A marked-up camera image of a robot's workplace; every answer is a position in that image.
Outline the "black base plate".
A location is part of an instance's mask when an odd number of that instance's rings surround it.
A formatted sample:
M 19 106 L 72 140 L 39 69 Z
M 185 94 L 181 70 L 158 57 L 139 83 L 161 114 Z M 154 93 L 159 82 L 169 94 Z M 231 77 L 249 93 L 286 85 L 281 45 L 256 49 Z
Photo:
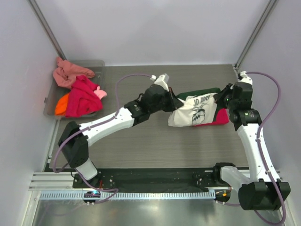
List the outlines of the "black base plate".
M 211 168 L 112 168 L 98 169 L 96 178 L 88 181 L 102 189 L 118 188 L 121 192 L 138 189 L 230 187 L 220 178 L 218 167 Z

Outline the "white and green t shirt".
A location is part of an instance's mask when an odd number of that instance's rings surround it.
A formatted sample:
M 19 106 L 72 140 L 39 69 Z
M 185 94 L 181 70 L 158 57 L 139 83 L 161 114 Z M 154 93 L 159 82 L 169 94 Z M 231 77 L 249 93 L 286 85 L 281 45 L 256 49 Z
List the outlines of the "white and green t shirt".
M 220 88 L 210 88 L 184 92 L 176 97 L 183 106 L 173 111 L 168 118 L 170 127 L 188 127 L 210 124 L 216 121 L 220 110 L 214 95 Z

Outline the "right aluminium frame post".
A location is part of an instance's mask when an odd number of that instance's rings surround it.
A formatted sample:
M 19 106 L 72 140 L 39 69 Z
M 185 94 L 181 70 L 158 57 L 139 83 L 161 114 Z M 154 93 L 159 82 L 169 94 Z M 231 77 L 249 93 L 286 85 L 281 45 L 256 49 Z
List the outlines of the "right aluminium frame post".
M 254 44 L 255 40 L 257 39 L 258 35 L 260 34 L 261 30 L 263 29 L 264 25 L 266 24 L 269 16 L 273 12 L 274 8 L 278 4 L 278 0 L 269 0 L 264 11 L 262 12 L 258 22 L 255 25 L 248 41 L 246 42 L 241 54 L 238 57 L 238 60 L 233 65 L 234 71 L 238 72 L 239 67 L 242 65 L 246 55 L 248 54 L 249 50 L 251 49 L 252 45 Z

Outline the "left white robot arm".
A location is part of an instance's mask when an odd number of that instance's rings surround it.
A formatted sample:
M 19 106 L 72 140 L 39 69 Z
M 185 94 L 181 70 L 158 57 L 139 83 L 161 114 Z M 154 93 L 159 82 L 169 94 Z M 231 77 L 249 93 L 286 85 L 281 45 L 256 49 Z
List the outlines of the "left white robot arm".
M 62 153 L 67 164 L 78 173 L 82 182 L 92 189 L 100 189 L 101 174 L 89 158 L 89 147 L 98 140 L 122 129 L 128 129 L 149 119 L 158 111 L 173 112 L 183 102 L 168 86 L 168 75 L 149 76 L 153 84 L 139 94 L 138 98 L 118 106 L 116 112 L 100 119 L 78 125 L 69 122 L 58 142 L 58 153 Z

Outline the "light pink t shirt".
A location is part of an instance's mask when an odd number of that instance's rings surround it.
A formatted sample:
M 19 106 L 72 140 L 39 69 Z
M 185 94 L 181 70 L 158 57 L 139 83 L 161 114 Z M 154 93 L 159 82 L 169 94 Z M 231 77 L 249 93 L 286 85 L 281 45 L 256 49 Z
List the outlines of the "light pink t shirt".
M 102 98 L 107 96 L 107 93 L 104 90 L 101 90 L 100 86 L 94 90 L 94 94 L 101 100 Z

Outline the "salmon pink t shirt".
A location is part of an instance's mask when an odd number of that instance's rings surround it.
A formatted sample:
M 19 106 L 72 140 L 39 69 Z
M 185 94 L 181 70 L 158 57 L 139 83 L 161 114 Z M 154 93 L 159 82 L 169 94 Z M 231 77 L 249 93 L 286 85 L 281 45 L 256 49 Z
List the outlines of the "salmon pink t shirt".
M 59 56 L 56 58 L 57 68 L 53 71 L 53 78 L 59 87 L 71 89 L 77 76 L 85 75 L 87 78 L 95 77 L 95 73 L 85 67 L 63 60 Z

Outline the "crimson red t shirt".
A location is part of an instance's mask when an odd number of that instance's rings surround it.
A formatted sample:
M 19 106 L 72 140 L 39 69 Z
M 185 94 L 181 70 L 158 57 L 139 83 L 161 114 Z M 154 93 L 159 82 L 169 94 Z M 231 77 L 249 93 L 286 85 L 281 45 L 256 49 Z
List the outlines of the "crimson red t shirt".
M 94 93 L 99 86 L 85 75 L 77 76 L 71 86 L 66 107 L 66 117 L 81 117 L 102 110 L 103 104 Z

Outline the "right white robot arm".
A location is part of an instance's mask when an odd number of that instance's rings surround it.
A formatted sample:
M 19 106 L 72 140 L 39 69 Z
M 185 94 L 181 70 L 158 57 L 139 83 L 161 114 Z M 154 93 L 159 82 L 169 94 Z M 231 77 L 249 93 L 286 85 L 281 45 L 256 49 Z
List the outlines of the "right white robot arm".
M 262 120 L 252 108 L 253 81 L 249 72 L 240 72 L 235 84 L 228 84 L 214 96 L 218 106 L 228 109 L 230 121 L 240 137 L 249 166 L 249 176 L 241 173 L 232 163 L 218 166 L 212 174 L 217 186 L 229 184 L 238 193 L 244 210 L 279 210 L 291 192 L 274 168 L 267 150 Z

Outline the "left aluminium frame post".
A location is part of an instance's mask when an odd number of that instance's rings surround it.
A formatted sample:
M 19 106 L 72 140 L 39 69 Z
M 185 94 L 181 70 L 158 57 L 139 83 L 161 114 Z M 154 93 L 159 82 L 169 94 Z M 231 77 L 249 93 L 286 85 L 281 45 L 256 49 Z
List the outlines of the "left aluminium frame post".
M 54 47 L 56 53 L 58 54 L 58 56 L 60 58 L 62 58 L 63 60 L 66 60 L 66 56 L 59 44 L 59 42 L 57 41 L 51 27 L 49 26 L 46 18 L 44 17 L 38 3 L 36 2 L 36 0 L 27 0 L 27 2 L 29 3 L 30 7 L 32 8 L 35 16 L 37 17 L 40 25 L 42 26 L 42 29 L 44 30 L 45 34 L 47 35 L 50 43 L 52 44 L 52 46 Z

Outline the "orange t shirt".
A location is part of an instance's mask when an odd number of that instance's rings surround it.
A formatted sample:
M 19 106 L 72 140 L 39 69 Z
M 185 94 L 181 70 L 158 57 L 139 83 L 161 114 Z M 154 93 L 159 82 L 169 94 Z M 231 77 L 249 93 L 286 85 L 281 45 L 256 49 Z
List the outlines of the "orange t shirt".
M 59 115 L 59 116 L 65 115 L 67 105 L 68 105 L 69 94 L 70 93 L 65 94 L 58 100 L 55 107 L 55 115 Z

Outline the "aluminium front rail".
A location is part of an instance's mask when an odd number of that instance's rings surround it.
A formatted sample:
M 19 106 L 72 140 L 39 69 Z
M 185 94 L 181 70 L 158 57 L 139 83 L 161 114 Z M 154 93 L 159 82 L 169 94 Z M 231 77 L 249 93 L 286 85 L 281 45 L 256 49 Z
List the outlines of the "aluminium front rail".
M 71 174 L 69 172 L 63 172 L 55 174 L 52 172 L 34 173 L 32 181 L 30 183 L 31 189 L 86 189 L 88 186 L 83 182 L 77 174 Z M 167 192 L 191 192 L 191 191 L 204 191 L 202 188 L 177 188 L 170 191 L 164 191 L 162 189 L 138 189 L 137 193 L 167 193 Z

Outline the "aluminium frame post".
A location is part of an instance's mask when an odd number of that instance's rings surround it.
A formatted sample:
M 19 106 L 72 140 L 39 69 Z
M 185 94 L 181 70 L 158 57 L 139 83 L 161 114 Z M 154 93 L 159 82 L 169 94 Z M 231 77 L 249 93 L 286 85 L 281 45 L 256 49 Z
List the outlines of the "aluminium frame post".
M 252 45 L 254 44 L 255 40 L 257 39 L 258 35 L 260 34 L 261 30 L 263 29 L 264 25 L 266 24 L 269 16 L 273 12 L 274 8 L 278 4 L 278 0 L 269 0 L 264 11 L 262 12 L 258 22 L 255 25 L 248 41 L 246 42 L 241 54 L 238 57 L 238 60 L 233 65 L 234 71 L 238 72 L 239 67 L 242 65 L 246 55 L 248 54 L 249 50 L 251 49 Z
M 58 54 L 58 56 L 60 58 L 62 58 L 63 60 L 66 60 L 66 56 L 59 44 L 59 42 L 57 41 L 51 27 L 49 26 L 46 18 L 44 17 L 38 3 L 36 2 L 36 0 L 27 0 L 27 2 L 29 3 L 30 7 L 32 8 L 35 16 L 37 17 L 40 25 L 42 26 L 42 29 L 44 30 L 45 34 L 47 35 L 50 43 L 52 44 L 52 46 L 54 47 L 56 53 Z

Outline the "grey plastic bin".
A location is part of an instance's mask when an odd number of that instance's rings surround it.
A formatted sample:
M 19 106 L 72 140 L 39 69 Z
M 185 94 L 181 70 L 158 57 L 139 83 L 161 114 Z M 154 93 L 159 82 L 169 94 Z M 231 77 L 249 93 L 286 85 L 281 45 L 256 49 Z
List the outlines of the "grey plastic bin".
M 60 99 L 71 91 L 72 85 L 79 76 L 87 79 L 101 87 L 104 79 L 105 63 L 102 60 L 63 60 L 56 58 L 57 68 L 53 71 L 53 82 L 45 99 L 44 114 L 49 117 L 62 119 L 64 113 L 59 113 L 58 104 Z

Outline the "magenta t shirt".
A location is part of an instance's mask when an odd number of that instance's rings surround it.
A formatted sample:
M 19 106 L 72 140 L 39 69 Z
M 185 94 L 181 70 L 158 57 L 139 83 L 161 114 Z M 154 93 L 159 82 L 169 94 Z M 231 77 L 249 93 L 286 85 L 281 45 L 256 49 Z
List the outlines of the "magenta t shirt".
M 229 123 L 229 117 L 228 117 L 227 110 L 226 109 L 221 109 L 218 112 L 215 121 L 213 121 L 211 123 L 195 125 L 195 127 L 225 125 L 227 123 Z

